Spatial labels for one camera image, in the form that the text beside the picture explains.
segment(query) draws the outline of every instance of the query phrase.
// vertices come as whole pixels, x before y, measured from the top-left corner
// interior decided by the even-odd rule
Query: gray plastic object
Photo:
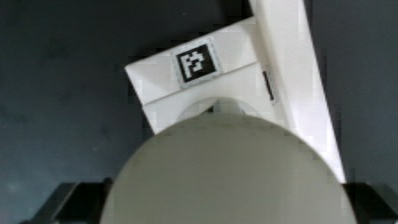
[[[143,145],[111,191],[102,224],[354,224],[345,190],[297,136],[210,114]]]

